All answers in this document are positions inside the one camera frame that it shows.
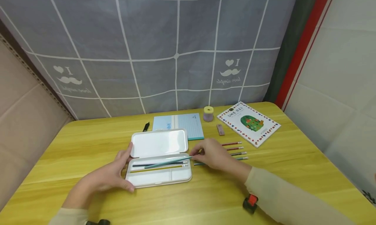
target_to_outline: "black clamp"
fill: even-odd
[[[252,194],[249,194],[243,201],[243,208],[247,210],[249,213],[253,214],[257,209],[258,197]]]
[[[86,225],[111,225],[111,223],[110,223],[109,220],[101,219],[101,220],[99,220],[98,223],[92,222],[92,221],[87,221]]]

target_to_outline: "teal pencil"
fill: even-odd
[[[248,157],[238,157],[238,158],[235,158],[235,159],[237,159],[238,161],[241,161],[241,160],[247,160]],[[194,163],[193,165],[195,165],[195,166],[203,166],[203,165],[205,165],[205,163],[198,162],[198,163]]]
[[[174,162],[177,162],[177,161],[188,160],[188,159],[191,159],[191,158],[193,158],[193,156],[178,158],[178,159],[175,159],[175,160],[166,161],[166,162],[163,162],[163,163],[158,163],[158,164],[154,164],[154,165],[151,165],[151,166],[145,166],[145,169],[151,169],[151,168],[155,168],[155,167],[158,167],[158,166],[164,166],[164,165],[168,165],[170,163],[174,163]]]

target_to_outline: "light blue notebook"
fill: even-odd
[[[188,140],[204,139],[200,114],[180,114],[170,116],[155,116],[153,131],[157,129],[186,129]]]

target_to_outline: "white wall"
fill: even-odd
[[[69,121],[0,42],[0,211]]]
[[[374,1],[332,1],[285,113],[376,200]]]

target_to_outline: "children's book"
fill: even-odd
[[[280,124],[239,102],[217,116],[223,123],[258,148]]]
[[[198,113],[154,117],[153,131],[181,128],[187,131],[188,140],[204,139],[200,114]]]

